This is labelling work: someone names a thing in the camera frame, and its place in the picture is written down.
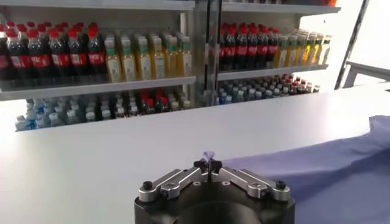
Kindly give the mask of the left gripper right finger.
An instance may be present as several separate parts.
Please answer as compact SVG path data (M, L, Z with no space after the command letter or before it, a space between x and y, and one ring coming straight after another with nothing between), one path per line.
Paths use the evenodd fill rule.
M232 169L222 165L221 161L210 160L210 173L213 180L232 183L252 198L271 197L276 201L288 201L290 188L284 181L269 180L247 169Z

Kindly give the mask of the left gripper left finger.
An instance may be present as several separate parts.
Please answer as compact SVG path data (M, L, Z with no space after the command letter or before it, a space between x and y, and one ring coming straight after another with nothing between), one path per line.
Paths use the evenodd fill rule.
M139 188L138 199L143 203L155 201L158 197L177 198L180 192L193 182L202 182L208 173L208 163L195 161L190 169L174 169L155 181L144 181Z

